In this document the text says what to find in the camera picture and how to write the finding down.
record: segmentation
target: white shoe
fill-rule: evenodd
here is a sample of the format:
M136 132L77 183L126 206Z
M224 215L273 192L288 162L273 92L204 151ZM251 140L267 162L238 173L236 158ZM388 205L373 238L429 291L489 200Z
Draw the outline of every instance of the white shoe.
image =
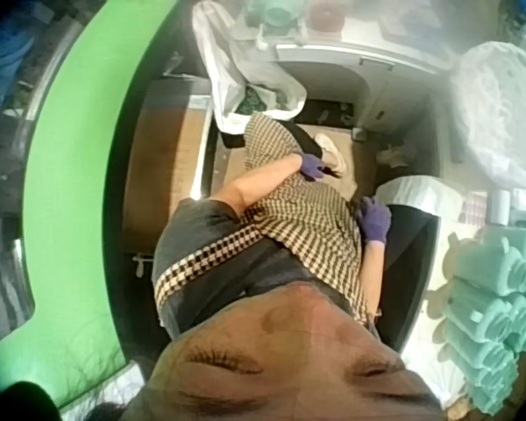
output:
M391 168L407 167L409 162L413 160L414 155L415 151L410 146L392 147L389 145L386 150L376 154L376 163Z
M336 175L341 175L347 170L347 164L343 155L338 151L333 143L325 133L318 133L314 140L323 150L323 163ZM326 155L331 155L334 159L327 159Z

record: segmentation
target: purple glove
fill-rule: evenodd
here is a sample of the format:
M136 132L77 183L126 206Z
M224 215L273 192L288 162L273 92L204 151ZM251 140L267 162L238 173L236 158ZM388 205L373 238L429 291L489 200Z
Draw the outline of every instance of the purple glove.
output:
M386 244L392 214L376 197L363 197L357 210L357 223L365 242L376 240Z
M323 178L323 171L325 170L325 164L310 153L300 153L302 156L302 167L300 172L306 175L308 178L315 180L316 178Z

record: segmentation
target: plastic bag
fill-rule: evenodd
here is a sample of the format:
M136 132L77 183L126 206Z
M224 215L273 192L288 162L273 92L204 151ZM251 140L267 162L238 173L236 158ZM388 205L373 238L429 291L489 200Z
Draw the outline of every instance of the plastic bag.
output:
M458 130L498 187L526 189L526 53L487 42L468 51L451 78Z
M266 104L270 118L294 118L306 102L306 89L275 63L251 61L231 39L234 25L228 11L215 2L200 2L193 8L196 43L212 83L215 119L221 132L243 134L250 116L237 114L245 87L253 85ZM283 97L281 110L276 93Z

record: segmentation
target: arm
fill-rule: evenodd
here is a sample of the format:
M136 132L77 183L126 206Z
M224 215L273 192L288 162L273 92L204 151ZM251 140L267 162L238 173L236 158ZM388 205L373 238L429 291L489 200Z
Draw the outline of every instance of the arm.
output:
M369 197L362 200L357 213L357 222L366 244L359 279L365 292L368 314L372 319L378 314L384 274L386 236L391 217L386 206L375 198Z
M366 308L371 318L378 313L380 304L385 250L386 245L381 241L368 241L360 267L360 284L365 291Z
M292 174L300 171L309 178L323 177L323 162L313 155L292 153L261 168L248 171L222 187L211 200L227 203L241 217L245 209L271 194Z

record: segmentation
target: trash bag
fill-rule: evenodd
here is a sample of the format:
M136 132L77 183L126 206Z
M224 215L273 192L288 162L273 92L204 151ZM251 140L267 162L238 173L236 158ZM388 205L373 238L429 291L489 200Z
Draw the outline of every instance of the trash bag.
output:
M228 11L216 2L200 2L193 8L193 30L212 83L218 128L229 134L244 133L250 116L238 113L238 107L248 86L257 92L270 118L294 118L306 102L306 89L277 64L251 61L231 38L233 25Z

